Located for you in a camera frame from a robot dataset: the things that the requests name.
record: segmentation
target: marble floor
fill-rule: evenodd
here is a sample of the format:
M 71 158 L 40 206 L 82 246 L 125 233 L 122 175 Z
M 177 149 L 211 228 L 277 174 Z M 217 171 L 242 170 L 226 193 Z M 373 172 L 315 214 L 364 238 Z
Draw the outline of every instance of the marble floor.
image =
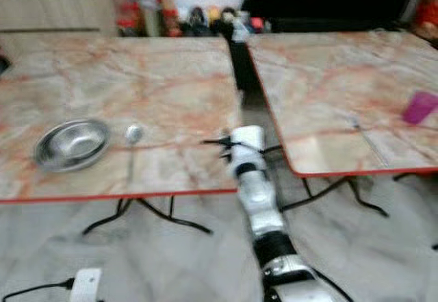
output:
M 275 132 L 259 94 L 245 97 L 244 120 Z M 306 197 L 281 153 L 269 156 L 279 177 L 281 203 Z M 327 185 L 311 179 L 312 189 Z M 438 181 L 390 176 L 360 180 L 363 198 L 390 214 L 385 219 L 359 207 L 347 187 L 286 213 L 302 256 L 356 302 L 438 301 Z M 151 199 L 165 208 L 165 198 Z M 84 267 L 103 269 L 99 298 L 106 302 L 258 302 L 259 273 L 246 239 L 235 195 L 177 199 L 176 216 L 211 227 L 207 236 L 169 224 L 138 205 L 87 237 L 80 231 L 110 215 L 114 201 L 2 205 L 0 296 L 72 277 Z M 343 299 L 333 292 L 336 301 Z M 68 301 L 63 289 L 29 293 L 11 301 Z

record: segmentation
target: marble tabletop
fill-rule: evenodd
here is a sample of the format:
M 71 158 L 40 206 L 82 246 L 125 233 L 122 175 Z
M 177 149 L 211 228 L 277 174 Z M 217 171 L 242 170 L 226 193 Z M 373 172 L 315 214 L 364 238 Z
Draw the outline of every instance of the marble tabletop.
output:
M 270 34 L 248 48 L 297 175 L 438 171 L 438 113 L 416 126 L 401 119 L 416 90 L 438 93 L 427 42 L 401 32 Z
M 38 139 L 76 118 L 105 121 L 109 150 L 82 171 L 40 170 Z M 35 40 L 0 78 L 0 202 L 235 192 L 220 149 L 200 141 L 240 118 L 221 38 Z M 124 134 L 132 123 L 144 137 L 127 183 Z

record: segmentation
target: purple cup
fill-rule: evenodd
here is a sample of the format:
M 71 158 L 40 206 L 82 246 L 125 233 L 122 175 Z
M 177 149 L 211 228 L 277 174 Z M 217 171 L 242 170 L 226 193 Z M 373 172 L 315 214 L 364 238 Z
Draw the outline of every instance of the purple cup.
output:
M 419 124 L 438 107 L 438 95 L 429 92 L 416 92 L 403 113 L 403 120 L 409 124 Z

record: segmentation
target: spoon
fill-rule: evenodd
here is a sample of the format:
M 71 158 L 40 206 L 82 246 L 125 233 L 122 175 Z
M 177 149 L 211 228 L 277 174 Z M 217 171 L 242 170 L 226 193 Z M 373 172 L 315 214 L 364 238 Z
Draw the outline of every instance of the spoon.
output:
M 134 168 L 134 145 L 136 145 L 143 137 L 143 129 L 138 125 L 131 125 L 127 128 L 125 139 L 130 148 L 129 165 L 128 165 L 128 182 L 131 183 L 133 179 Z

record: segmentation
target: stainless steel bowl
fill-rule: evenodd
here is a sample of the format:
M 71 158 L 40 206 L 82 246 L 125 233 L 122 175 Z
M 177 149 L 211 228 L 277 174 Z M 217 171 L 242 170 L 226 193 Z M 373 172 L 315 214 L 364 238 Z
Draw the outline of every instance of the stainless steel bowl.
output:
M 35 161 L 46 171 L 76 171 L 97 162 L 108 147 L 110 130 L 97 120 L 69 121 L 38 141 Z

